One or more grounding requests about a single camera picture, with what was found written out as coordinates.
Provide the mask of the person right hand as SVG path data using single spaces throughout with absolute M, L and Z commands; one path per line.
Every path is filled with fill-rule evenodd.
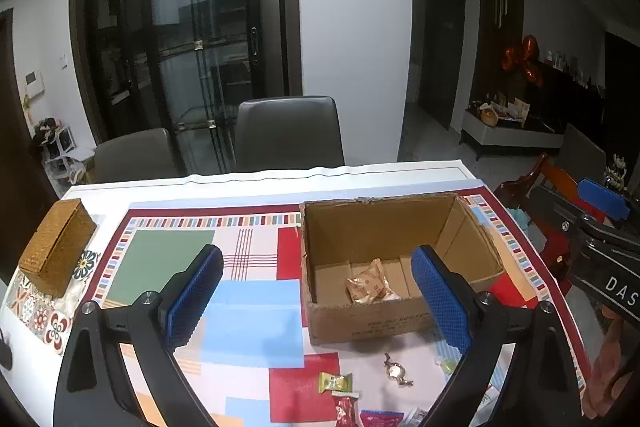
M 623 317 L 601 307 L 610 321 L 582 396 L 582 413 L 590 421 L 616 416 L 609 426 L 639 425 L 639 365 L 626 366 L 628 351 L 639 354 L 639 331 Z

